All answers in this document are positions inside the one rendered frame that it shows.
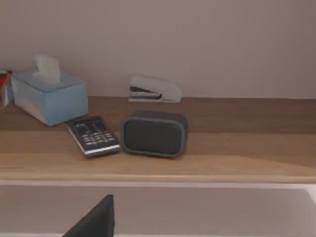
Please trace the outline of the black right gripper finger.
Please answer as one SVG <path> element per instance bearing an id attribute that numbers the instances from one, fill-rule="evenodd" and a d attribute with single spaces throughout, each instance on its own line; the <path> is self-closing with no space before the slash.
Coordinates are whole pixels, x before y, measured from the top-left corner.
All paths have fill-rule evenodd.
<path id="1" fill-rule="evenodd" d="M 114 237 L 114 196 L 106 195 L 62 237 Z"/>

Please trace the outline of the black remote control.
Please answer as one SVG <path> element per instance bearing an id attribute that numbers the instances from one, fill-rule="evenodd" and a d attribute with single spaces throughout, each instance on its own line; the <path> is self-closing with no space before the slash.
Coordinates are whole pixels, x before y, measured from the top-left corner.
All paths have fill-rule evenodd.
<path id="1" fill-rule="evenodd" d="M 119 139 L 101 116 L 83 116 L 67 122 L 69 131 L 86 158 L 120 151 Z"/>

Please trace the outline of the dark grey speaker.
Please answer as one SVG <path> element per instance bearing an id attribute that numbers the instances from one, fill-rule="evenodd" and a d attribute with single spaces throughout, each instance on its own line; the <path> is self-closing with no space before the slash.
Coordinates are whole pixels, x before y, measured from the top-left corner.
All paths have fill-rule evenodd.
<path id="1" fill-rule="evenodd" d="M 129 154 L 177 158 L 185 152 L 188 131 L 182 114 L 136 111 L 122 123 L 120 142 Z"/>

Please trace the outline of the light blue tissue box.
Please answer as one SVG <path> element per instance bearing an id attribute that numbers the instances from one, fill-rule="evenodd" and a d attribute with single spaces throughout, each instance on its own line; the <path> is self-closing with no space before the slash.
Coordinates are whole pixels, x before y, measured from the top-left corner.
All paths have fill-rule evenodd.
<path id="1" fill-rule="evenodd" d="M 88 113 L 86 83 L 60 69 L 59 61 L 35 56 L 36 68 L 14 70 L 11 76 L 14 104 L 47 126 Z"/>

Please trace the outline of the white stapler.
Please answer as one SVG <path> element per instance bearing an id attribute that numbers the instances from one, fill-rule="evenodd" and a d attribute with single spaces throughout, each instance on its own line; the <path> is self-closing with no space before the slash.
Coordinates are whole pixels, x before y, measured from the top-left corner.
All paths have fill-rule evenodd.
<path id="1" fill-rule="evenodd" d="M 180 103 L 182 89 L 172 81 L 133 76 L 130 80 L 129 102 Z"/>

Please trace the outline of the wooden shelf board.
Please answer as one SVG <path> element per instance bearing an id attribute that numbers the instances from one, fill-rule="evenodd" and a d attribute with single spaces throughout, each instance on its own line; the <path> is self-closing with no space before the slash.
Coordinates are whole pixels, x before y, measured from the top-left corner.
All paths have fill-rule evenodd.
<path id="1" fill-rule="evenodd" d="M 47 127 L 9 105 L 0 109 L 0 180 L 316 184 L 316 100 L 89 98 L 89 112 L 114 131 L 136 110 L 185 115 L 185 154 L 85 159 L 65 125 Z"/>

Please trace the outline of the red and white can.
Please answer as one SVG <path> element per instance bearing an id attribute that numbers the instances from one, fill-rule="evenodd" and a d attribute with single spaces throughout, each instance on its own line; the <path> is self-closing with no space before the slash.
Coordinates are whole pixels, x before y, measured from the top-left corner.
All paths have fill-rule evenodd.
<path id="1" fill-rule="evenodd" d="M 6 107 L 13 100 L 12 74 L 11 70 L 0 70 L 0 109 Z"/>

